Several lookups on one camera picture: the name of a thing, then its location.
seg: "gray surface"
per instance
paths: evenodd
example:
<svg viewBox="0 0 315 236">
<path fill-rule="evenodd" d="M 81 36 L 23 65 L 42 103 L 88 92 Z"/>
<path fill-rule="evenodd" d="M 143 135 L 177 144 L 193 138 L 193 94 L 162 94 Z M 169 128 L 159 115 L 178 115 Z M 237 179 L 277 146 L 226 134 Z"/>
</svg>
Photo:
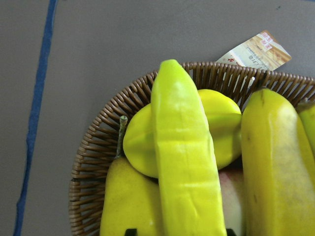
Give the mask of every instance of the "gray surface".
<svg viewBox="0 0 315 236">
<path fill-rule="evenodd" d="M 12 235 L 46 1 L 0 2 L 0 234 Z M 262 30 L 291 54 L 277 69 L 315 77 L 315 2 L 60 0 L 22 235 L 68 236 L 68 186 L 99 110 L 162 60 L 217 60 Z"/>
</svg>

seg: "pear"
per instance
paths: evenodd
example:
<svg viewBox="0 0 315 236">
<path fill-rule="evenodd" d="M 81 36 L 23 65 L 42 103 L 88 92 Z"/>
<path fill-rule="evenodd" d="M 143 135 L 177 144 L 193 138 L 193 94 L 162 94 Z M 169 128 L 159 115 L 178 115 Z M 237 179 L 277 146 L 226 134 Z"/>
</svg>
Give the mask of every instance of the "pear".
<svg viewBox="0 0 315 236">
<path fill-rule="evenodd" d="M 219 171 L 224 223 L 237 236 L 246 233 L 245 185 L 243 170 L 227 167 Z"/>
<path fill-rule="evenodd" d="M 123 236 L 127 229 L 137 229 L 138 235 L 163 236 L 158 183 L 119 157 L 106 178 L 100 236 Z"/>
</svg>

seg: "wicker basket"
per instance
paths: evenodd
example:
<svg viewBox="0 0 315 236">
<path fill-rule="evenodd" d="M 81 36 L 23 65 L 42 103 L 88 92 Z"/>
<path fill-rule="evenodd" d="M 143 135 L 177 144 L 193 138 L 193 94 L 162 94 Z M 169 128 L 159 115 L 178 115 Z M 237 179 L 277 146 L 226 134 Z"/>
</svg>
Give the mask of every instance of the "wicker basket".
<svg viewBox="0 0 315 236">
<path fill-rule="evenodd" d="M 294 106 L 307 97 L 315 100 L 315 79 L 215 62 L 183 63 L 198 89 L 214 89 L 244 109 L 256 86 L 266 86 Z M 78 148 L 69 188 L 69 217 L 72 235 L 99 235 L 107 170 L 116 155 L 119 117 L 130 120 L 150 102 L 156 71 L 135 80 L 113 97 L 91 123 Z M 252 77 L 253 85 L 249 87 Z"/>
</svg>

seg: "black object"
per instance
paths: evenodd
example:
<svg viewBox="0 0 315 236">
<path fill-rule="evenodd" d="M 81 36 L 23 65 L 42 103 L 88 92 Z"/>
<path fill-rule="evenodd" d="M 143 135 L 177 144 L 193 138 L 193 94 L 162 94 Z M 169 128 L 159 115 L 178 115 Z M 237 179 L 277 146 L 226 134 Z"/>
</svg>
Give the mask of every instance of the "black object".
<svg viewBox="0 0 315 236">
<path fill-rule="evenodd" d="M 126 229 L 125 236 L 138 236 L 137 229 Z"/>
<path fill-rule="evenodd" d="M 226 229 L 227 236 L 236 236 L 232 229 Z M 137 229 L 127 229 L 125 232 L 125 236 L 137 236 Z"/>
<path fill-rule="evenodd" d="M 236 236 L 232 229 L 226 229 L 227 236 Z"/>
</svg>

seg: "blue line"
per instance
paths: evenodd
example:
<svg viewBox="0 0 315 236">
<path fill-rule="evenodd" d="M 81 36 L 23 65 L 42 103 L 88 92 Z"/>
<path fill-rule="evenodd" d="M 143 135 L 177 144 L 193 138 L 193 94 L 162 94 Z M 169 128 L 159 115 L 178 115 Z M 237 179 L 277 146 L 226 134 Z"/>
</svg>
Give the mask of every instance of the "blue line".
<svg viewBox="0 0 315 236">
<path fill-rule="evenodd" d="M 24 172 L 23 186 L 21 190 L 20 199 L 16 204 L 17 212 L 15 219 L 14 236 L 20 236 L 22 232 L 24 210 L 26 203 L 26 195 L 28 190 L 28 182 L 30 178 L 30 170 L 32 165 L 32 157 L 34 151 L 34 145 L 37 134 L 37 126 L 39 119 L 39 112 L 41 107 L 41 101 L 43 96 L 43 90 L 45 85 L 45 77 L 48 65 L 48 56 L 50 52 L 51 39 L 53 36 L 54 16 L 57 6 L 57 0 L 50 0 L 48 5 L 48 13 L 46 18 L 44 36 L 42 39 L 42 45 L 40 49 L 39 63 L 36 73 L 36 81 L 33 92 L 33 101 L 31 105 L 31 114 L 29 117 L 29 131 L 26 137 L 27 144 L 27 159 Z"/>
</svg>

